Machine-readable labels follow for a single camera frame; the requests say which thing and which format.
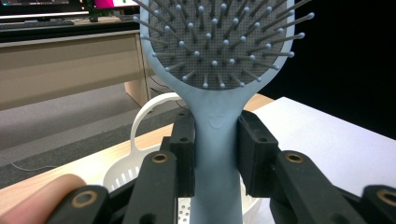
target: finger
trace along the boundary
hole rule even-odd
[[[0,223],[41,224],[49,218],[53,209],[73,189],[85,185],[84,180],[76,175],[62,175],[49,182],[32,196],[17,204],[0,217]]]

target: white basket handle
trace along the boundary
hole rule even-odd
[[[180,100],[180,96],[177,95],[175,92],[168,92],[164,93],[161,95],[158,95],[151,100],[149,100],[143,107],[139,110],[137,113],[136,117],[134,118],[134,123],[132,124],[132,129],[131,129],[131,150],[138,149],[136,147],[136,144],[134,142],[134,138],[136,136],[136,130],[137,127],[139,126],[140,122],[143,120],[143,118],[151,111],[152,108],[156,105],[161,105],[167,101],[177,101]]]

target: black cable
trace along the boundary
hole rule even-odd
[[[11,164],[13,167],[17,168],[18,170],[22,170],[25,172],[34,172],[34,171],[39,171],[39,170],[43,170],[43,169],[52,169],[52,168],[58,167],[58,166],[53,166],[53,165],[47,165],[47,166],[42,166],[42,167],[38,167],[35,169],[25,169],[25,168],[21,168],[20,166],[16,165],[14,162],[7,159],[7,157],[5,157],[4,155],[0,155],[0,158],[3,158],[5,161],[9,162],[9,164]]]
[[[150,87],[150,89],[151,89],[152,91],[154,91],[155,93],[159,94],[159,95],[165,93],[165,92],[163,92],[163,91],[155,90],[155,89],[152,88],[152,87]],[[181,104],[178,103],[178,101],[175,101],[175,102],[176,102],[176,104],[177,104],[180,108],[188,110],[187,107],[182,106]]]
[[[154,80],[154,78],[152,78],[152,77],[149,77],[149,78],[151,78],[151,80],[152,80],[153,82],[155,82],[157,85],[162,86],[162,87],[165,87],[165,88],[169,88],[168,86],[161,85],[161,84],[158,83],[156,80]]]

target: white table surface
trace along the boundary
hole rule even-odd
[[[281,150],[308,156],[337,187],[361,196],[367,185],[396,188],[396,141],[286,97],[254,111]],[[255,223],[274,223],[263,199]]]

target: brass insert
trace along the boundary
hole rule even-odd
[[[168,156],[166,156],[165,154],[156,154],[151,158],[152,161],[156,162],[156,163],[162,163],[162,162],[166,162],[168,161]]]
[[[288,153],[286,154],[286,159],[291,162],[302,163],[304,158],[296,153]]]
[[[382,202],[396,207],[396,191],[381,189],[376,192],[376,196],[381,199]]]
[[[72,201],[75,208],[82,208],[88,206],[96,201],[98,194],[93,190],[85,190],[76,195]]]

